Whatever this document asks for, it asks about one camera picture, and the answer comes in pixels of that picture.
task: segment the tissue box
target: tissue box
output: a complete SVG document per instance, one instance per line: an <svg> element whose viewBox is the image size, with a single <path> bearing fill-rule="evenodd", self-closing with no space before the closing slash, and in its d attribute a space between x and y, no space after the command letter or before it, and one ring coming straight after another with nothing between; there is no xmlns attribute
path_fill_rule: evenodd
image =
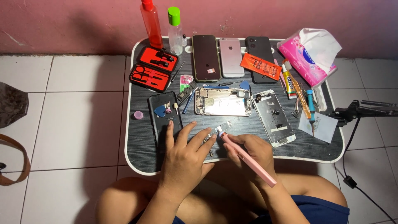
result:
<svg viewBox="0 0 398 224"><path fill-rule="evenodd" d="M332 64L328 73L315 64L311 56L300 43L300 36L296 35L280 45L279 51L286 57L292 67L311 85L317 87L323 83L331 74L337 71Z"/></svg>

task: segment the screwdriver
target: screwdriver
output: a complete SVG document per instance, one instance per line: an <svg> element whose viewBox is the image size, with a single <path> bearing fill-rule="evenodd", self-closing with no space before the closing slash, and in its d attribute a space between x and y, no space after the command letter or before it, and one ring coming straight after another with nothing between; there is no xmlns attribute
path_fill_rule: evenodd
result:
<svg viewBox="0 0 398 224"><path fill-rule="evenodd" d="M174 74L173 78L172 78L172 82L174 82L174 79L177 77L179 71L181 70L182 66L184 65L185 61L182 63L181 67L177 70L177 72Z"/></svg>
<svg viewBox="0 0 398 224"><path fill-rule="evenodd" d="M310 113L311 113L310 124L312 127L312 137L314 137L315 107L314 107L314 103L312 101L312 90L307 90L306 92L307 92L307 97L308 97L308 107L309 107Z"/></svg>
<svg viewBox="0 0 398 224"><path fill-rule="evenodd" d="M238 81L238 82L221 83L221 84L219 84L219 86L228 86L228 85L232 85L232 84L234 84L234 83L240 83L240 82L243 82L243 81L244 81L244 80Z"/></svg>

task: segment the green bottle cap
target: green bottle cap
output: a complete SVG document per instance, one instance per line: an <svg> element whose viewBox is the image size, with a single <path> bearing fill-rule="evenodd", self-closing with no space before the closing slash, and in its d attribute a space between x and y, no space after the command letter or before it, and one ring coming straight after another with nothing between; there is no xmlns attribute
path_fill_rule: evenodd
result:
<svg viewBox="0 0 398 224"><path fill-rule="evenodd" d="M169 14L169 23L172 26L178 26L181 22L179 17L179 8L172 6L167 10Z"/></svg>

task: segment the lap desk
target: lap desk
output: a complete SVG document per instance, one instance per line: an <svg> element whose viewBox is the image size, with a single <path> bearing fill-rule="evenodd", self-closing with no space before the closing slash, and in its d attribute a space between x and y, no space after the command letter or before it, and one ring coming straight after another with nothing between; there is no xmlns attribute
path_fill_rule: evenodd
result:
<svg viewBox="0 0 398 224"><path fill-rule="evenodd" d="M274 59L276 59L279 65L281 65L284 57L281 55L281 53L279 53L276 48L276 43L280 40L270 39L270 41L271 47L275 49L275 52L273 53ZM164 48L166 50L169 50L170 48L167 38L163 38L163 43ZM131 54L131 68L136 63L136 57L144 46L149 46L148 39L143 39L134 46ZM188 46L191 46L191 39L187 39L187 47ZM242 48L246 47L244 39L240 39L240 46ZM176 71L181 66L183 61L185 61L185 64L181 68L178 77L176 77L175 81L171 83L166 92L174 91L176 95L179 93L179 76L193 74L192 57L192 53L187 53L185 50L183 50L183 53L179 56L181 63L177 65ZM304 88L306 90L310 89L310 87L306 85L305 81L294 69L290 70L290 72L299 83L304 84ZM319 163L334 163L335 161L340 159L340 157L343 155L343 150L345 147L341 129L336 128L332 142L330 144L319 139L312 138L312 136L299 130L299 119L291 115L291 112L294 110L295 107L296 99L289 100L287 98L287 95L284 92L280 81L274 84L253 84L251 72L245 69L245 76L241 79L221 78L221 80L216 83L207 84L216 86L220 83L240 81L242 79L247 80L250 83L253 94L257 94L259 92L269 89L274 90L275 95L277 96L279 103L281 104L286 114L286 117L295 132L296 140L283 146L273 148L274 158L299 159L306 161L315 161ZM239 88L239 83L232 84L229 87ZM327 82L322 84L322 90L325 96L327 110L321 113L328 114L334 110L334 105ZM156 141L153 133L153 127L148 106L148 98L154 94L158 93L131 83L129 85L124 152L128 165L133 170L143 175L155 175L157 172L159 172L164 158L164 153L159 152L156 149ZM180 112L182 112L184 107L185 104L181 106ZM144 114L143 119L133 119L134 112L137 110L141 111ZM263 125L260 122L260 119L255 109L252 109L252 114L249 117L200 116L194 113L194 101L192 101L187 110L187 113L181 114L181 118L184 126L194 120L197 121L197 125L190 133L189 139L202 129L205 129L207 127L215 128L227 121L231 121L232 127L227 130L228 133L234 135L253 134L269 142L267 134L264 130ZM220 138L217 138L217 141L212 148L213 156L210 157L210 155L208 155L205 162L227 159L226 151L223 148L222 144L223 141Z"/></svg>

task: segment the red plastic bottle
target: red plastic bottle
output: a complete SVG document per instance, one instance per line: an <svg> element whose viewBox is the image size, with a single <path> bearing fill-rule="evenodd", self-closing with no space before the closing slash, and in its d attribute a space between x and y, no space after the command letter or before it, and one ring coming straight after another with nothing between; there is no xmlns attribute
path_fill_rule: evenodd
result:
<svg viewBox="0 0 398 224"><path fill-rule="evenodd" d="M158 9L153 5L152 0L141 0L141 2L140 9L146 32L148 33L149 43L152 47L161 49L163 48L163 41L160 33Z"/></svg>

